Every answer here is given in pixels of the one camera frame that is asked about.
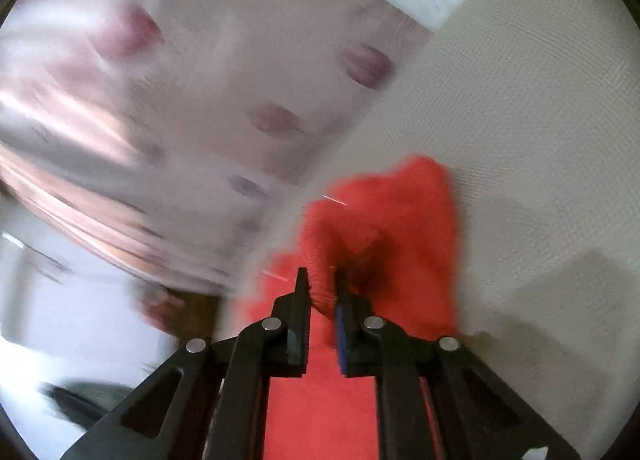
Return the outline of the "red knit sweater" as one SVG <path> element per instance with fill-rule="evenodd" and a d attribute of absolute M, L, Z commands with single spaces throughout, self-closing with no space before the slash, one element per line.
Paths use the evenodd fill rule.
<path fill-rule="evenodd" d="M 297 248 L 270 258 L 236 311 L 240 324 L 267 317 L 274 300 L 293 290 L 298 269 L 307 269 L 314 306 L 308 369 L 300 379 L 270 383 L 265 458 L 376 458 L 375 384 L 338 368 L 334 272 L 346 270 L 350 290 L 375 314 L 434 340 L 457 331 L 457 255 L 448 173 L 427 157 L 341 180 L 306 206 Z"/>

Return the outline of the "leaf patterned curtain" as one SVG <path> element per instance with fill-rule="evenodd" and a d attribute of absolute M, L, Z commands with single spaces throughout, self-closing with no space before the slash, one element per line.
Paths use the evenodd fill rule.
<path fill-rule="evenodd" d="M 152 281 L 234 295 L 430 37 L 386 0 L 1 0 L 1 176 Z"/>

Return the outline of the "beige woven table cloth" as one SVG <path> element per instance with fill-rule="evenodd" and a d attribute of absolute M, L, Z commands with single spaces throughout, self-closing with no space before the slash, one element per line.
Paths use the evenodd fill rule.
<path fill-rule="evenodd" d="M 409 154 L 448 168 L 461 331 L 585 459 L 639 399 L 639 30 L 622 0 L 465 0 L 312 172 L 303 205 Z"/>

